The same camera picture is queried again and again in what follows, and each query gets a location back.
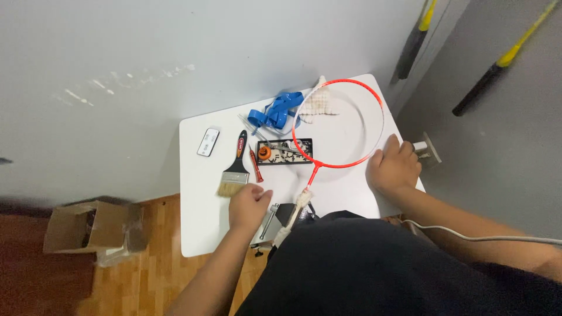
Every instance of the wooden floor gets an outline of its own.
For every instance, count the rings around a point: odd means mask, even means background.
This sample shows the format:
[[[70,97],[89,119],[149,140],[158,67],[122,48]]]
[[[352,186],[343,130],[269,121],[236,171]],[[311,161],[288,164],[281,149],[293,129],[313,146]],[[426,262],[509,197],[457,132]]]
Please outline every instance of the wooden floor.
[[[182,257],[179,195],[141,204],[149,234],[147,249],[111,268],[96,268],[92,296],[77,315],[163,315],[210,255]],[[258,258],[248,249],[230,309],[233,315],[265,268],[267,252]]]

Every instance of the white table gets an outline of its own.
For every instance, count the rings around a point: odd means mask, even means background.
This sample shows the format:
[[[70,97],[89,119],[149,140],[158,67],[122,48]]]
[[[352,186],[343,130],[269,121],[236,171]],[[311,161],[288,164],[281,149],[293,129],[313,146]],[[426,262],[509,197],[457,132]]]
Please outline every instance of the white table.
[[[352,79],[361,81],[375,90],[383,100],[384,129],[379,148],[383,148],[388,137],[395,133],[402,142],[394,119],[379,89],[377,81],[370,74]],[[298,138],[312,138],[314,158],[328,164],[344,164],[365,156],[375,145],[382,127],[380,107],[365,88],[351,83],[337,83],[329,86],[330,102],[341,114],[321,115],[313,124],[302,123],[297,128]],[[306,95],[310,89],[302,91]],[[218,197],[216,189],[223,170],[234,161],[238,135],[245,129],[238,114],[247,115],[251,109],[263,110],[273,98],[246,105],[232,107],[209,114],[184,119],[179,126],[180,142],[180,198],[182,254],[185,257],[213,252],[229,229],[228,198]],[[198,155],[197,149],[207,128],[220,131],[210,157]],[[255,150],[257,137],[248,131],[248,141]],[[271,139],[279,139],[266,129],[260,132]],[[290,134],[283,138],[292,138]],[[244,153],[244,167],[250,172],[249,182],[255,183],[250,157]],[[271,203],[292,203],[306,186],[313,169],[307,165],[261,166],[264,189],[273,190]],[[367,218],[380,218],[399,214],[381,196],[373,196],[365,181],[366,162],[347,169],[320,168],[310,190],[314,197],[311,202],[318,216],[332,211],[348,210]],[[424,191],[418,179],[416,188]],[[251,243],[261,242],[257,231]],[[281,227],[274,218],[263,241],[272,240]]]

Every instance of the paint brush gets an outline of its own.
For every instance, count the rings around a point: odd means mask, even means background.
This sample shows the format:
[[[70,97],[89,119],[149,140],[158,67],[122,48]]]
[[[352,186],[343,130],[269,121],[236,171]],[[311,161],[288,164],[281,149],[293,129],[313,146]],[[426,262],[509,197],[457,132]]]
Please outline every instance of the paint brush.
[[[232,197],[238,193],[238,191],[240,191],[246,183],[248,183],[250,173],[244,169],[244,164],[242,163],[242,157],[244,149],[246,148],[247,140],[248,133],[246,130],[243,130],[238,137],[238,142],[236,143],[236,158],[234,159],[232,166],[223,171],[223,177],[220,180],[219,189],[216,191],[218,196]]]

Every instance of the white wall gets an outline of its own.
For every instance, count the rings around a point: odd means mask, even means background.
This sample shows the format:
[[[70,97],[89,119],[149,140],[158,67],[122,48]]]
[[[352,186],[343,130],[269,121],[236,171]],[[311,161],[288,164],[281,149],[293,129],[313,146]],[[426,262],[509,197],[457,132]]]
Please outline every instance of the white wall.
[[[447,5],[439,1],[431,31]],[[14,163],[0,166],[0,196],[54,205],[177,193],[181,119],[310,87],[319,75],[373,73],[397,95],[404,83],[389,82],[423,6],[3,1],[0,157]]]
[[[549,0],[466,8],[398,116],[405,139],[427,131],[443,163],[423,170],[428,193],[526,232],[562,238],[562,9],[464,116],[459,103]]]

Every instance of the power cord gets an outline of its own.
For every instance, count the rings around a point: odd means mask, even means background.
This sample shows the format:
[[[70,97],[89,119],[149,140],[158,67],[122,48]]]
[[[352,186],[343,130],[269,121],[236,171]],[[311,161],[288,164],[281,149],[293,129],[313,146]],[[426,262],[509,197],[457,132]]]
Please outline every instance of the power cord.
[[[488,237],[467,237],[463,234],[459,234],[453,231],[450,228],[443,227],[443,226],[422,226],[413,220],[405,219],[399,220],[401,223],[412,223],[419,229],[443,229],[444,231],[448,231],[451,234],[462,238],[467,241],[493,241],[493,240],[503,240],[503,241],[523,241],[523,242],[538,242],[538,243],[548,243],[549,245],[558,245],[562,246],[562,240],[552,239],[552,238],[538,238],[538,237],[528,237],[528,236],[488,236]]]

